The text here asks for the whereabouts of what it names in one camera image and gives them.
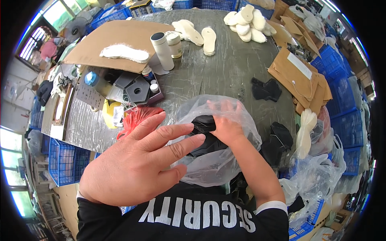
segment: white insole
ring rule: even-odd
[[[137,63],[146,63],[149,58],[149,53],[130,48],[124,44],[115,44],[104,48],[99,56],[109,59],[129,59]]]

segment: beige insole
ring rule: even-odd
[[[211,56],[215,54],[216,33],[213,29],[206,27],[201,31],[204,39],[204,54]]]

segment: white lid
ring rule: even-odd
[[[157,92],[158,91],[158,84],[151,84],[150,90],[151,90],[151,92]]]

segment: red plastic bag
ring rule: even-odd
[[[134,128],[146,118],[159,114],[164,111],[160,107],[137,107],[137,111],[132,111],[123,119],[123,130],[117,135],[117,140],[125,138]]]

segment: lid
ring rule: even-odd
[[[151,84],[151,85],[150,85],[150,90],[151,90],[152,92],[158,91],[158,84]]]
[[[88,86],[92,86],[92,85],[95,85],[96,84],[96,79],[97,79],[97,74],[95,72],[89,72],[88,74],[86,74],[85,76],[85,83],[88,85]]]
[[[161,45],[166,41],[165,34],[162,32],[155,33],[150,37],[150,41],[153,45]]]
[[[168,41],[168,45],[173,45],[173,44],[177,44],[178,42],[181,42],[179,34],[175,31],[167,31],[165,35],[166,35],[166,40]]]
[[[144,70],[142,70],[142,74],[145,75],[145,74],[148,74],[151,72],[151,68],[149,67],[149,65],[147,64],[144,68]]]

